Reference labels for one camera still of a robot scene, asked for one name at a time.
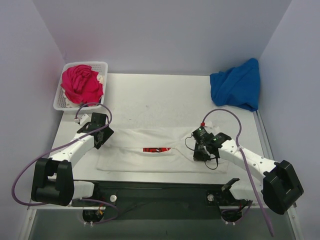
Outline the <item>white t-shirt red print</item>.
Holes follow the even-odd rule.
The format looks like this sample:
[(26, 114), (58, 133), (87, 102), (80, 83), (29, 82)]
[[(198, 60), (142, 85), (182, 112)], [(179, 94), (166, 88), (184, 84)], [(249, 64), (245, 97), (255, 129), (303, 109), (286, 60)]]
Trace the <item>white t-shirt red print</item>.
[(225, 174), (229, 163), (223, 159), (207, 163), (194, 161), (195, 140), (189, 127), (116, 128), (98, 150), (97, 170), (132, 173)]

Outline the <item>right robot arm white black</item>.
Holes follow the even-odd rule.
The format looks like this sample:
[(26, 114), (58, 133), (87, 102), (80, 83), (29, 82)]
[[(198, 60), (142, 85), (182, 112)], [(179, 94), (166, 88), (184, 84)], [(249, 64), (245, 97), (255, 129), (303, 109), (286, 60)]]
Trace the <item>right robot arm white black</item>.
[(276, 214), (283, 215), (303, 195), (298, 175), (287, 160), (277, 162), (264, 158), (222, 132), (216, 135), (207, 132), (204, 126), (198, 127), (191, 135), (200, 151), (229, 161), (259, 180), (263, 201)]

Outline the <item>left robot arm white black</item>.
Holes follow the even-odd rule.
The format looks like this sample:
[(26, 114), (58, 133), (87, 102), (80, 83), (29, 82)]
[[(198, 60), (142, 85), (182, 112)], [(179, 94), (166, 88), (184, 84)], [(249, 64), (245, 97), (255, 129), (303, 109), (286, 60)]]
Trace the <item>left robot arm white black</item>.
[(68, 146), (35, 162), (31, 189), (34, 202), (67, 206), (72, 200), (83, 199), (95, 206), (101, 201), (101, 193), (93, 182), (74, 179), (73, 167), (87, 152), (100, 149), (112, 136), (114, 131), (108, 123), (106, 114), (94, 112)]

